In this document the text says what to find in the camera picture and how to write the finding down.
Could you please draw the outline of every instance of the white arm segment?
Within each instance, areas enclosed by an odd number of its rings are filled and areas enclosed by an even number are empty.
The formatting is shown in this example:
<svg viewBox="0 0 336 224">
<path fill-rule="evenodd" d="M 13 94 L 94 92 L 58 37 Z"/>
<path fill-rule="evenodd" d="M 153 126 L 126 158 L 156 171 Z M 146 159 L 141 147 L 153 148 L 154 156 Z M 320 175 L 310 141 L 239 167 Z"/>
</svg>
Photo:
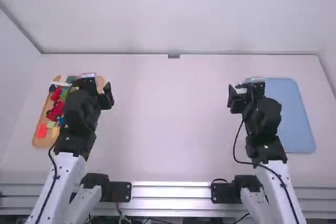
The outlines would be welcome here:
<svg viewBox="0 0 336 224">
<path fill-rule="evenodd" d="M 101 187 L 95 186 L 93 189 L 83 189 L 82 186 L 80 187 L 80 181 L 86 174 L 86 161 L 82 156 L 74 157 L 72 153 L 61 152 L 54 156 L 54 161 L 57 166 L 58 179 L 55 182 L 54 188 L 50 194 L 39 223 L 70 223 L 70 221 L 66 219 L 69 218 L 74 220 L 72 221 L 73 224 L 82 224 L 82 219 L 85 220 L 89 212 L 99 202 L 99 199 L 101 198 Z M 33 212 L 26 222 L 27 224 L 36 223 L 42 205 L 50 190 L 51 184 L 53 183 L 53 177 L 54 168 L 50 169 L 49 175 L 33 209 Z M 72 200 L 71 204 L 69 204 L 72 193 L 77 193 L 77 195 Z M 82 216 L 76 217 L 74 212 L 69 213 L 69 211 L 80 213 Z"/>
<path fill-rule="evenodd" d="M 295 195 L 291 183 L 288 165 L 282 161 L 269 161 L 264 166 L 272 169 L 279 174 L 286 184 L 291 202 L 294 206 L 300 224 L 306 224 L 298 198 Z M 272 172 L 257 167 L 257 177 L 264 187 L 265 197 L 262 189 L 259 193 L 251 193 L 247 188 L 241 189 L 241 201 L 258 224 L 277 223 L 277 224 L 296 224 L 293 211 L 290 207 L 286 192 L 280 180 Z"/>
</svg>

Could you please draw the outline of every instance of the blue mat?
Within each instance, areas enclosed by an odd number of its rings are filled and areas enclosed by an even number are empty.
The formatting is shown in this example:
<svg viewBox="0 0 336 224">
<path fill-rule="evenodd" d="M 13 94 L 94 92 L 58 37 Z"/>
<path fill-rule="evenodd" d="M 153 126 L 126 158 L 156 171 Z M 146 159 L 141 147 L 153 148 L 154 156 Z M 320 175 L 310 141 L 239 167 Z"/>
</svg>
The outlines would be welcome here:
<svg viewBox="0 0 336 224">
<path fill-rule="evenodd" d="M 282 105 L 278 136 L 286 152 L 315 152 L 315 140 L 297 83 L 289 78 L 265 78 L 265 83 L 265 96 Z"/>
</svg>

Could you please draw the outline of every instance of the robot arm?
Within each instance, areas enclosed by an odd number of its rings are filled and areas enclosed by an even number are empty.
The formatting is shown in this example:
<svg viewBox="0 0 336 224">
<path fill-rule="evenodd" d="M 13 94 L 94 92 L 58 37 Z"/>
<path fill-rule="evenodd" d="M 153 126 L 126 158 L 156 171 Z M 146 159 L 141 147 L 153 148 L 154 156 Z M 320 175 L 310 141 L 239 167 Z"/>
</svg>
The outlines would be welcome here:
<svg viewBox="0 0 336 224">
<path fill-rule="evenodd" d="M 230 85 L 228 107 L 242 114 L 247 132 L 246 154 L 257 176 L 236 176 L 232 182 L 252 218 L 260 224 L 303 224 L 306 220 L 288 173 L 287 156 L 277 134 L 281 104 L 265 97 L 265 82 Z"/>
<path fill-rule="evenodd" d="M 82 78 L 68 94 L 64 115 L 68 128 L 62 127 L 49 157 L 50 170 L 33 212 L 26 223 L 83 224 L 90 211 L 108 192 L 109 178 L 86 174 L 86 161 L 96 140 L 95 130 L 101 110 L 114 105 L 110 83 L 98 94 L 93 77 Z"/>
</svg>

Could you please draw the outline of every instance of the red toy block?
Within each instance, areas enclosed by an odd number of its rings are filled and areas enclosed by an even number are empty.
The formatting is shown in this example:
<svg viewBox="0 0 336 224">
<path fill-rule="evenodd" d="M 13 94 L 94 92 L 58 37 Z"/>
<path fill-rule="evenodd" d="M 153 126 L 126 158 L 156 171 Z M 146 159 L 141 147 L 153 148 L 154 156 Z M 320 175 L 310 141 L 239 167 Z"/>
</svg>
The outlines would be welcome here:
<svg viewBox="0 0 336 224">
<path fill-rule="evenodd" d="M 54 91 L 54 93 L 51 95 L 50 99 L 53 100 L 54 102 L 57 102 L 61 93 L 62 93 L 62 89 L 57 88 Z"/>
<path fill-rule="evenodd" d="M 47 134 L 47 124 L 42 123 L 37 132 L 37 138 L 45 138 Z"/>
<path fill-rule="evenodd" d="M 64 102 L 54 102 L 54 107 L 51 110 L 47 111 L 47 118 L 54 122 L 57 122 L 61 118 L 64 106 Z"/>
</svg>

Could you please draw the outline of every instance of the wooden cutting board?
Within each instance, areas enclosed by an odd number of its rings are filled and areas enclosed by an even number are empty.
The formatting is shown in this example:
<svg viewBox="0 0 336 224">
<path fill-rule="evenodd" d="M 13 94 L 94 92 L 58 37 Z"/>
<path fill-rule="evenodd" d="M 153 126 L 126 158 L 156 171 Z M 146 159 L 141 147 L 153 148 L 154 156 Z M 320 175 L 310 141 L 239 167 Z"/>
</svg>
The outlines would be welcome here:
<svg viewBox="0 0 336 224">
<path fill-rule="evenodd" d="M 53 78 L 53 81 L 59 81 L 60 78 L 61 78 L 61 75 L 56 76 L 55 78 Z M 102 76 L 97 76 L 97 90 L 99 93 L 102 91 L 103 87 L 104 87 L 104 78 Z M 35 129 L 35 133 L 34 133 L 33 141 L 32 141 L 33 146 L 36 148 L 43 148 L 43 149 L 50 148 L 54 144 L 55 140 L 57 139 L 57 137 L 54 137 L 54 138 L 51 137 L 53 130 L 49 128 L 47 128 L 47 134 L 45 138 L 37 138 L 37 132 L 38 132 L 40 125 L 44 123 L 47 124 L 50 121 L 46 117 L 46 113 L 48 110 L 51 110 L 51 108 L 54 106 L 54 101 L 50 99 L 51 95 L 52 93 L 47 95 L 45 104 L 42 108 L 40 119 L 36 125 L 36 129 Z"/>
</svg>

